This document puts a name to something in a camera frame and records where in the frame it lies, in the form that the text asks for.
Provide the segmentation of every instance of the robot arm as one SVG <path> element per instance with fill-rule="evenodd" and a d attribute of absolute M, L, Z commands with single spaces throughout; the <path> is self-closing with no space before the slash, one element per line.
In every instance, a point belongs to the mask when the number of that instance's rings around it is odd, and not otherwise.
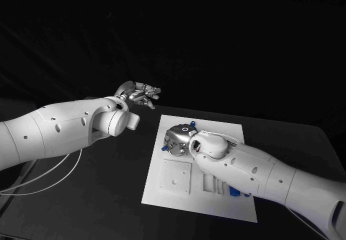
<path fill-rule="evenodd" d="M 202 171 L 248 195 L 284 205 L 330 240 L 346 240 L 346 183 L 288 166 L 233 137 L 180 124 L 163 141 L 176 157 L 190 152 Z"/>
<path fill-rule="evenodd" d="M 127 103 L 154 109 L 147 97 L 157 99 L 160 92 L 160 88 L 128 81 L 114 96 L 55 103 L 0 122 L 0 170 L 70 154 L 96 140 L 118 136 L 125 128 L 135 130 L 140 116 L 130 112 Z"/>

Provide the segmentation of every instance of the hole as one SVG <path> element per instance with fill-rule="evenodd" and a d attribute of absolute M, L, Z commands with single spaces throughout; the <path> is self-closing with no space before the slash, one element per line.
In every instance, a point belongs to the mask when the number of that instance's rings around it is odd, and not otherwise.
<path fill-rule="evenodd" d="M 85 119 L 85 117 L 82 117 L 81 118 L 81 124 L 85 126 L 85 124 L 86 124 L 86 119 Z"/>
<path fill-rule="evenodd" d="M 56 125 L 55 125 L 55 130 L 56 130 L 58 133 L 60 132 L 60 130 L 62 130 L 60 124 L 56 124 Z"/>

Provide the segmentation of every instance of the black background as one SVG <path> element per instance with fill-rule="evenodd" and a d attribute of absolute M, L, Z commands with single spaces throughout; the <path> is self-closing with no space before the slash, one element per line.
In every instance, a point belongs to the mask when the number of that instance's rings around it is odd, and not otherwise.
<path fill-rule="evenodd" d="M 131 80 L 161 88 L 157 105 L 320 127 L 346 166 L 343 1 L 30 2 L 1 12 L 3 98 L 42 107 L 111 96 Z"/>

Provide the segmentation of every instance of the blue part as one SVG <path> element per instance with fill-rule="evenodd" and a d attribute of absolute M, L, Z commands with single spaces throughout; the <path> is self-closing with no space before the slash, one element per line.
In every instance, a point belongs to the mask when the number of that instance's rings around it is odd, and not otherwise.
<path fill-rule="evenodd" d="M 235 188 L 232 188 L 231 186 L 229 186 L 229 195 L 233 196 L 233 197 L 241 196 L 241 192 Z"/>

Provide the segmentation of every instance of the robotic hand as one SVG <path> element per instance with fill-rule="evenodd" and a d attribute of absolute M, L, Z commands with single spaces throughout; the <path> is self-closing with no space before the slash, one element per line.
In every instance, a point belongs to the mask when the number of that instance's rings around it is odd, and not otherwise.
<path fill-rule="evenodd" d="M 166 131 L 161 150 L 176 157 L 189 151 L 203 172 L 282 204 L 323 238 L 346 240 L 346 183 L 295 169 L 232 136 L 197 132 L 194 122 Z"/>
<path fill-rule="evenodd" d="M 114 96 L 55 103 L 0 122 L 0 170 L 36 159 L 68 155 L 118 136 L 125 128 L 135 130 L 140 116 L 130 105 L 147 105 L 158 99 L 160 88 L 127 81 Z"/>

